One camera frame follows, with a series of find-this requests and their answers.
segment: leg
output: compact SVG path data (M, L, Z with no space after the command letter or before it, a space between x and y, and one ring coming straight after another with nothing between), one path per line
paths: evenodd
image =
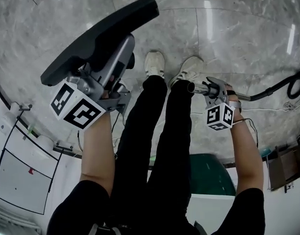
M115 162L111 195L114 216L111 220L117 225L133 225L134 216L139 215L141 197L147 186L153 131L167 93L164 77L160 76L160 71L164 69L162 54L149 53L145 68L149 77L143 83L144 90L127 118Z
M201 59L189 58L180 73L172 79L166 122L148 182L151 204L154 204L156 213L163 215L162 218L173 216L184 220L190 200L190 107L194 94L187 91L187 86L199 75L202 65Z

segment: hand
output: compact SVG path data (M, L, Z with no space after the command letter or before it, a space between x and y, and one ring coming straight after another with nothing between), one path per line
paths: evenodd
M226 90L229 90L229 91L233 91L233 90L234 90L233 87L231 87L230 85L225 85L225 88L226 88ZM229 100L229 101L235 101L235 102L238 102L238 101L239 101L237 95L229 95L229 96L228 96L228 100ZM242 118L243 118L243 117L242 117L242 115L240 114L239 109L235 109L235 111L234 111L234 121L238 121L238 120L240 120L240 119L242 119Z

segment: black pants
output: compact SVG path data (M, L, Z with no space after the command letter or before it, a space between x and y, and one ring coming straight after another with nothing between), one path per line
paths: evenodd
M129 113L117 152L111 195L112 225L134 227L150 222L154 227L169 220L187 222L185 215L191 196L189 146L193 96L187 91L188 83L177 81L169 95L166 122L148 183L151 140L167 86L160 76L150 76L143 83L144 90Z

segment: whiteboard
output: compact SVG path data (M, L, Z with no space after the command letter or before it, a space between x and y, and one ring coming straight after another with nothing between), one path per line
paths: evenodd
M32 169L5 150L0 164L0 199L44 214L51 178Z

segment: marble floor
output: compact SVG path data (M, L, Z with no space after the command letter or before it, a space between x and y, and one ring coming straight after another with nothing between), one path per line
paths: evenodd
M75 38L115 10L135 0L0 0L0 87L12 101L32 103L27 121L53 140L77 147L76 131L55 120L49 101L56 88L43 86L40 75ZM159 50L166 78L176 75L192 55L204 60L203 74L232 84L236 91L256 94L300 70L300 0L156 0L160 16L137 29L136 65L124 74L132 91L129 109L142 90L146 53ZM283 109L287 88L269 98L246 102L245 109ZM205 125L204 98L192 103L191 153L233 158L229 131ZM300 107L284 112L244 111L259 133L259 147L295 140L300 133ZM164 126L162 112L153 136L152 154ZM114 130L118 138L122 119Z

